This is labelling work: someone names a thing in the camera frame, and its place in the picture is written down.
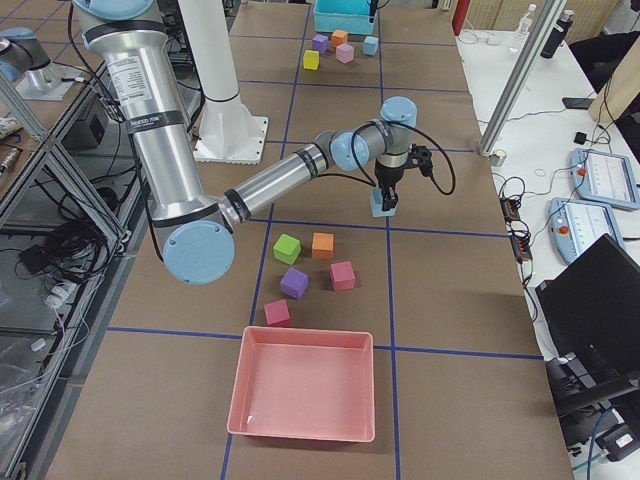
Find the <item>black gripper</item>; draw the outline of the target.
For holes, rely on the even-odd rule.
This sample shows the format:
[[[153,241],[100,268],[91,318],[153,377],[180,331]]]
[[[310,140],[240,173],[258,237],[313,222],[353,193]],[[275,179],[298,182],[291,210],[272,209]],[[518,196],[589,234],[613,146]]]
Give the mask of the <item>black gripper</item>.
[[[398,203],[398,195],[396,186],[404,176],[405,168],[403,166],[389,167],[382,164],[379,160],[375,162],[374,173],[380,189],[375,189],[373,196],[376,202],[382,201],[383,211],[392,211]]]

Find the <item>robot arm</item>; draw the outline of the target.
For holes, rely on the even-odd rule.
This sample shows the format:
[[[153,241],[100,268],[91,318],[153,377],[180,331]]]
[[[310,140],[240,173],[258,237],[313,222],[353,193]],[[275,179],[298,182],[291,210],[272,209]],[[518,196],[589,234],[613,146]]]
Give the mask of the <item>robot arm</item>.
[[[161,240],[161,257],[178,280],[202,285],[223,276],[235,255],[234,227],[332,167],[350,171],[373,163],[383,207],[394,206],[396,183],[408,165],[409,131],[417,120],[412,100],[389,98],[379,117],[357,130],[322,133],[214,197],[203,188],[197,160],[257,162],[267,129],[266,119],[251,115],[241,102],[221,5],[180,5],[205,95],[198,143],[188,134],[157,3],[79,1],[75,7],[87,47],[105,60],[155,200],[151,224]]]

